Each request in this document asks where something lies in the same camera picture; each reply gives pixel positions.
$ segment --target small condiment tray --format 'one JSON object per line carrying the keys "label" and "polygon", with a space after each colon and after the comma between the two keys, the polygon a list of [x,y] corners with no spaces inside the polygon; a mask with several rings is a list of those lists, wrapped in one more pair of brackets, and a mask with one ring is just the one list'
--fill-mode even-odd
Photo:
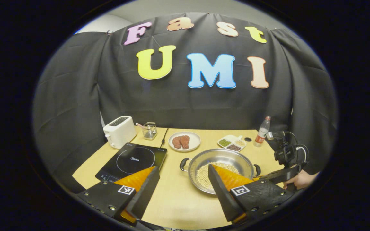
{"label": "small condiment tray", "polygon": [[[233,135],[227,135],[218,140],[218,145],[221,146],[222,148],[231,149],[231,150],[239,152],[246,146],[246,142],[241,140],[241,138],[242,136],[236,137]],[[222,140],[226,140],[229,144],[227,144],[226,146],[220,144],[220,141]],[[239,150],[232,149],[233,147],[232,145],[238,147]]]}

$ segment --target stainless steel pot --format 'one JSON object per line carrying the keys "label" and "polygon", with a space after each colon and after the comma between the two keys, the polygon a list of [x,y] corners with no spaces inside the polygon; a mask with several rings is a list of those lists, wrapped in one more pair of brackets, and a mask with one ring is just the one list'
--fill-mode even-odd
{"label": "stainless steel pot", "polygon": [[203,192],[214,195],[215,195],[214,190],[205,188],[197,180],[197,171],[205,164],[211,162],[231,164],[238,170],[239,174],[249,179],[252,179],[254,177],[253,166],[255,166],[257,172],[255,176],[259,176],[261,174],[261,168],[258,165],[254,164],[252,166],[252,163],[251,161],[248,160],[248,158],[246,158],[239,152],[230,149],[215,148],[201,152],[200,154],[196,155],[193,159],[191,159],[188,170],[185,170],[184,166],[188,160],[189,158],[183,159],[179,164],[179,168],[182,171],[188,172],[189,178],[191,179],[192,184],[194,184],[195,187],[202,190]]}

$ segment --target white toaster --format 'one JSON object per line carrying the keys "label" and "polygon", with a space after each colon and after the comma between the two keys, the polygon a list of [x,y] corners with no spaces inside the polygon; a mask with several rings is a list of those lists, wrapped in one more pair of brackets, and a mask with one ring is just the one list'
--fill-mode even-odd
{"label": "white toaster", "polygon": [[104,133],[108,143],[117,149],[122,148],[125,143],[129,143],[137,135],[134,121],[130,116],[116,118],[104,127]]}

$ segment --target plastic bottle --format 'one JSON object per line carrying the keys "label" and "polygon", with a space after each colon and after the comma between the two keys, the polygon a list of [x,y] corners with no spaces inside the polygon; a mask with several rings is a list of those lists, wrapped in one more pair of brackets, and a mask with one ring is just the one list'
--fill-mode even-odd
{"label": "plastic bottle", "polygon": [[268,133],[270,128],[270,116],[265,117],[265,120],[261,124],[260,130],[258,131],[257,138],[254,141],[255,147],[261,147],[263,141],[265,140],[266,133]]}

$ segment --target raw meat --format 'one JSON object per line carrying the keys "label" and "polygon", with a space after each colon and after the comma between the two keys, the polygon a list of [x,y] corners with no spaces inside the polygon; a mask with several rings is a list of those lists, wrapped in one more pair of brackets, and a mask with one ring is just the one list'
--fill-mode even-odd
{"label": "raw meat", "polygon": [[180,138],[181,138],[180,136],[173,138],[172,144],[175,148],[181,148],[181,143],[179,141]]}
{"label": "raw meat", "polygon": [[189,136],[181,136],[179,138],[179,142],[181,143],[183,149],[188,149],[189,148],[189,146],[188,146]]}

